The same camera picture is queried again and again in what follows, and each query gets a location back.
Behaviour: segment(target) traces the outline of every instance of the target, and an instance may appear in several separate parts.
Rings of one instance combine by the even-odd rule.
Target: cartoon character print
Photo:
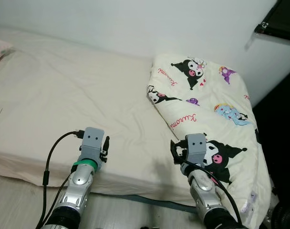
[[[187,99],[187,102],[189,102],[189,103],[191,103],[191,104],[195,104],[195,105],[197,105],[197,106],[200,106],[199,104],[198,104],[198,100],[197,99],[195,99],[195,98],[190,98],[190,99]]]
[[[219,68],[219,74],[221,74],[223,77],[224,77],[224,80],[230,84],[230,75],[233,74],[233,73],[236,73],[236,71],[233,71],[231,69],[228,69],[224,66],[221,66]]]
[[[169,100],[181,100],[181,99],[178,99],[178,98],[174,98],[174,97],[167,97],[165,94],[162,94],[162,93],[159,93],[157,91],[154,91],[154,86],[149,86],[148,87],[148,96],[149,98],[153,101],[154,104],[158,104],[162,101],[169,101]]]
[[[218,180],[231,184],[229,169],[226,166],[229,158],[234,158],[241,151],[247,151],[247,148],[240,149],[224,145],[215,140],[208,141],[207,152],[203,160],[204,168]]]
[[[236,125],[247,125],[251,123],[247,121],[248,116],[246,114],[238,112],[236,108],[228,104],[217,104],[214,111],[226,119],[232,120]]]
[[[175,66],[181,72],[187,76],[190,89],[198,83],[198,80],[203,76],[203,70],[205,66],[204,61],[184,60],[180,63],[172,63],[171,66]]]

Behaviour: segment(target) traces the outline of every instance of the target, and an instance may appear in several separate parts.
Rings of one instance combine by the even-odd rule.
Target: black fan
[[[271,228],[290,229],[290,204],[277,204],[272,213]]]

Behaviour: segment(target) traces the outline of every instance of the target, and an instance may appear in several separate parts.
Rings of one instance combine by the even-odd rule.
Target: green ring
[[[76,161],[73,165],[74,166],[77,166],[77,165],[80,165],[80,164],[87,164],[87,165],[90,165],[94,168],[94,171],[96,172],[97,171],[97,164],[95,161],[92,161],[92,160],[81,160],[81,161]]]

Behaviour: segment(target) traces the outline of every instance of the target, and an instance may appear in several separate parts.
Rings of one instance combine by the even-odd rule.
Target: blue cartoon character
[[[250,124],[248,116],[238,112],[238,110],[228,104],[217,104],[214,111],[228,120],[232,120],[236,125]]]
[[[189,102],[189,103],[191,103],[191,104],[195,104],[195,105],[197,105],[197,106],[200,106],[199,104],[198,104],[198,100],[197,99],[195,99],[195,98],[190,98],[190,99],[188,99],[187,100],[187,102]]]
[[[219,74],[221,74],[224,77],[224,80],[230,84],[230,75],[236,73],[236,71],[233,71],[231,69],[228,69],[224,66],[221,66],[219,68]]]

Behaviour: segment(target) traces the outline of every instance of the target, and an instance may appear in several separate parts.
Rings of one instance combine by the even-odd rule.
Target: bed
[[[152,60],[5,28],[0,40],[14,46],[0,60],[0,175],[41,185],[55,140],[92,126],[110,136],[92,192],[194,205],[169,151],[176,138],[146,96]],[[50,186],[67,176],[80,144],[67,137],[57,146]]]

